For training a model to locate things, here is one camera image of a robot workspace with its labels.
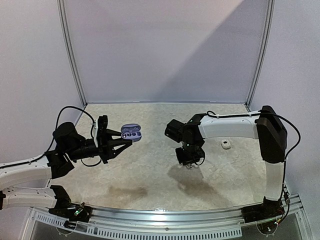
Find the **blue-grey earbud charging case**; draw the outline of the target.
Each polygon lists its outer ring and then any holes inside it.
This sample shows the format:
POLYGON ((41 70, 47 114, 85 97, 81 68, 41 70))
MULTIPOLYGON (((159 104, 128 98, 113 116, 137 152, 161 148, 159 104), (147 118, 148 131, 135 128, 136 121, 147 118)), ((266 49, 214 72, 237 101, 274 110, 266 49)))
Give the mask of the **blue-grey earbud charging case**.
POLYGON ((138 142, 142 138, 141 126, 136 123, 125 124, 121 127, 121 138, 138 142))

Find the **white earbud charging case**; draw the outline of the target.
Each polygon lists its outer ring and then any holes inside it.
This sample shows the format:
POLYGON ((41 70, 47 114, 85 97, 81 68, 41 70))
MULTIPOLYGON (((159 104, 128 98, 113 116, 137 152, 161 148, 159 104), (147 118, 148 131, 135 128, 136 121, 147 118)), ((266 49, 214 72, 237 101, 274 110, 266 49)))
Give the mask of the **white earbud charging case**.
POLYGON ((221 140, 220 144, 224 150, 229 150, 231 148, 231 144, 227 139, 221 140))

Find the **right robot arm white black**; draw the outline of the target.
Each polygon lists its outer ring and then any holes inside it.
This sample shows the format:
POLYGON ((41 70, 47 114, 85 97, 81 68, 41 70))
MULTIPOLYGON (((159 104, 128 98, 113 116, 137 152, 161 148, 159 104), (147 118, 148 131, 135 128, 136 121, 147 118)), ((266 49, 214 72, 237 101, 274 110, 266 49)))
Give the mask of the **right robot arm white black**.
POLYGON ((195 114, 186 123, 171 120, 164 134, 180 143, 177 160, 184 166, 199 165, 206 158, 203 145, 212 138, 249 138, 258 140, 260 155, 266 166, 266 189, 258 213, 269 218, 278 210, 283 194, 288 132, 281 117, 271 106, 238 114, 215 114, 213 111, 195 114))

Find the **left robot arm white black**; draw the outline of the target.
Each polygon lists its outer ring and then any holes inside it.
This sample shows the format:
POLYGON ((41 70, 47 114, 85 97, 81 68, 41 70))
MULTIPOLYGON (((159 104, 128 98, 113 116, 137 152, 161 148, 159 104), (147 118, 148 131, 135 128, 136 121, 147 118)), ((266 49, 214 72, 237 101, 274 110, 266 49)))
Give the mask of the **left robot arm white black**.
POLYGON ((21 188, 22 183, 58 179, 66 176, 73 163, 86 158, 100 157, 104 164, 117 157, 133 144, 124 139, 121 132, 110 130, 103 122, 92 138, 80 135, 72 122, 59 125, 52 133, 56 142, 54 150, 44 154, 0 166, 0 208, 43 207, 56 209, 63 217, 74 213, 74 205, 60 185, 46 188, 21 188))

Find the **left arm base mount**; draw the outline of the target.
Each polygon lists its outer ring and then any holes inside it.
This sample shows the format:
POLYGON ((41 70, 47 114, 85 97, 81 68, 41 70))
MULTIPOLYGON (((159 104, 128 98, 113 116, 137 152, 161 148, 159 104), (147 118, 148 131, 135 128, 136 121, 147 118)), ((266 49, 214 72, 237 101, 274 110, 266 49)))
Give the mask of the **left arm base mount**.
POLYGON ((56 203, 48 212, 52 215, 68 219, 69 222, 88 223, 92 216, 93 208, 86 205, 73 203, 66 190, 60 185, 51 185, 56 203))

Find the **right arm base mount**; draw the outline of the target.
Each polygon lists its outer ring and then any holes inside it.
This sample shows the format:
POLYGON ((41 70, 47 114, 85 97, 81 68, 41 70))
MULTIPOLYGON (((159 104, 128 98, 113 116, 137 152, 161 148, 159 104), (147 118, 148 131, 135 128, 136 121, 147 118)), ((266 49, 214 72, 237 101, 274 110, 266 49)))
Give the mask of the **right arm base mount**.
POLYGON ((272 201, 264 198, 263 203, 241 208, 241 215, 246 224, 256 222, 260 233, 273 234, 289 214, 291 201, 285 197, 284 202, 287 210, 281 199, 272 201))

